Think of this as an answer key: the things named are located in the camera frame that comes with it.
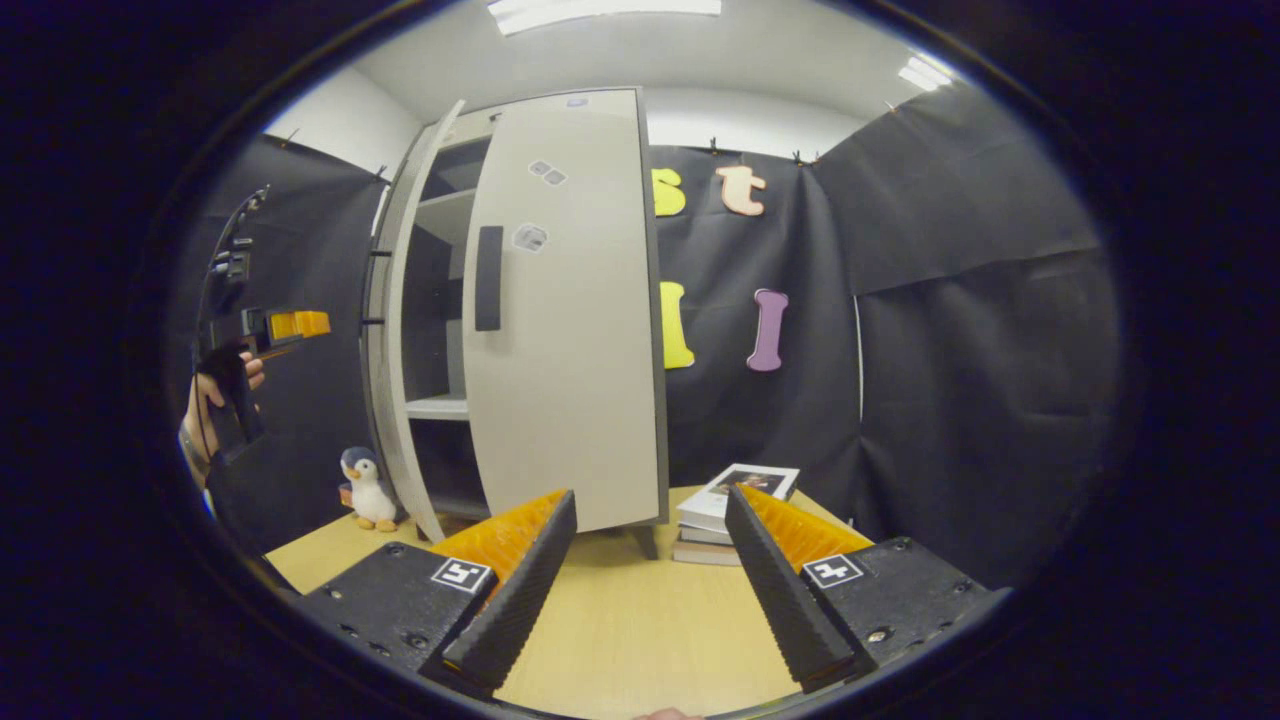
ceiling light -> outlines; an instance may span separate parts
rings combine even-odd
[[[719,15],[721,0],[495,0],[489,13],[503,35],[563,20],[618,13]]]
[[[942,74],[937,68],[924,60],[920,60],[919,58],[911,58],[908,60],[906,67],[932,79],[936,85],[951,85],[951,78]]]
[[[897,77],[910,82],[911,85],[919,87],[920,90],[928,92],[931,90],[937,90],[938,83],[922,76],[920,73],[913,70],[910,67],[902,68],[897,72]]]
[[[916,53],[906,61],[906,67],[897,72],[897,77],[929,92],[940,86],[951,85],[955,72],[924,53]]]
[[[919,59],[922,59],[922,60],[924,60],[925,63],[933,65],[933,68],[937,69],[940,73],[942,73],[942,74],[945,74],[947,77],[956,77],[955,70],[952,70],[950,65],[945,64],[942,60],[938,60],[933,55],[925,55],[924,53],[916,53],[915,56],[919,58]]]

person's hand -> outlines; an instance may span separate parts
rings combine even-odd
[[[248,388],[257,389],[266,379],[266,374],[262,373],[262,360],[255,359],[252,352],[241,352],[241,359],[244,360]],[[196,452],[202,455],[205,462],[209,462],[209,459],[218,452],[218,434],[214,432],[214,420],[209,415],[209,407],[204,405],[206,401],[218,407],[227,405],[227,400],[223,398],[214,378],[197,373],[196,378],[191,380],[191,391],[187,395],[187,415],[182,423],[191,436],[191,443]]]
[[[635,720],[703,720],[703,716],[685,715],[675,707],[664,707],[649,715],[637,715]]]

cabinet handle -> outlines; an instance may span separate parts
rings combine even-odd
[[[502,225],[483,225],[476,247],[476,332],[502,329]]]

white wall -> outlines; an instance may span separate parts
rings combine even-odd
[[[707,147],[800,158],[812,161],[867,122],[806,105],[726,90],[644,88],[650,145]]]
[[[355,68],[314,87],[262,132],[312,147],[376,173],[396,177],[404,152],[422,128],[410,110]]]

black backdrop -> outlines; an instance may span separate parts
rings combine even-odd
[[[685,287],[690,368],[667,370],[671,484],[701,484],[731,462],[799,468],[796,487],[833,512],[850,506],[858,438],[858,340],[827,199],[796,163],[753,154],[650,149],[680,173],[685,209],[658,218],[663,281]],[[732,213],[716,168],[748,165],[764,214]],[[787,293],[782,366],[746,366],[756,290]]]
[[[855,525],[1021,584],[1106,461],[1120,336],[1098,228],[968,86],[882,115],[814,173],[863,327]]]
[[[344,512],[338,457],[372,447],[360,369],[360,309],[371,223],[385,182],[301,145],[256,138],[211,188],[175,265],[166,387],[174,430],[186,413],[189,342],[212,243],[230,211],[270,183],[242,234],[253,238],[251,278],[239,306],[329,313],[332,332],[265,363],[253,392],[266,436],[210,483],[219,520],[248,550],[266,552]]]

